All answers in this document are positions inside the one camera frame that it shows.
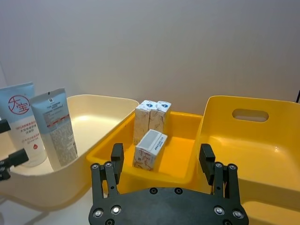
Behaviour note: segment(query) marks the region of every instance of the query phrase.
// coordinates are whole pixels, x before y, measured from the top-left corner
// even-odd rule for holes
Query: bin handle hole
[[[235,109],[232,116],[237,120],[247,120],[253,122],[265,122],[269,118],[269,114],[265,111],[250,109]]]

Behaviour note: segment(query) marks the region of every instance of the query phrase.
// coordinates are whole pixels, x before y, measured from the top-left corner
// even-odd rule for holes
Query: tube
[[[77,155],[64,88],[29,100],[53,170],[74,161]]]
[[[29,161],[23,165],[28,167],[39,165],[47,158],[28,100],[33,96],[32,82],[0,89],[0,117],[10,125],[9,135],[15,149],[25,149]]]

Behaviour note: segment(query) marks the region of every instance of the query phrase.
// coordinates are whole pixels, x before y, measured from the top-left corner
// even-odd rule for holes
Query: cream plastic bin
[[[90,186],[90,165],[86,154],[124,119],[138,102],[131,99],[97,95],[78,95],[67,99],[78,158],[53,171],[47,159],[35,167],[11,169],[11,178],[0,182],[0,194],[31,207],[60,208]],[[0,159],[16,151],[7,132],[0,135]]]

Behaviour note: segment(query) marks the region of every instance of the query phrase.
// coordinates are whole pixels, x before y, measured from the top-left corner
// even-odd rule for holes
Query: table surface
[[[0,225],[89,225],[91,188],[75,203],[58,211],[37,211],[0,195]]]

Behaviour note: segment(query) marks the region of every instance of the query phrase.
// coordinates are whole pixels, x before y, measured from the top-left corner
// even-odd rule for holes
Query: yellow plastic tray
[[[87,155],[87,160],[103,164],[110,160],[115,143],[123,143],[124,166],[118,190],[127,193],[150,187],[182,187],[193,189],[196,154],[192,152],[196,133],[202,116],[171,112],[169,137],[158,172],[146,171],[132,166],[135,146],[133,145],[133,114]]]
[[[199,155],[201,143],[209,143],[216,161],[238,166],[241,201],[250,224],[298,224],[299,131],[297,103],[215,96],[207,102],[194,151]]]

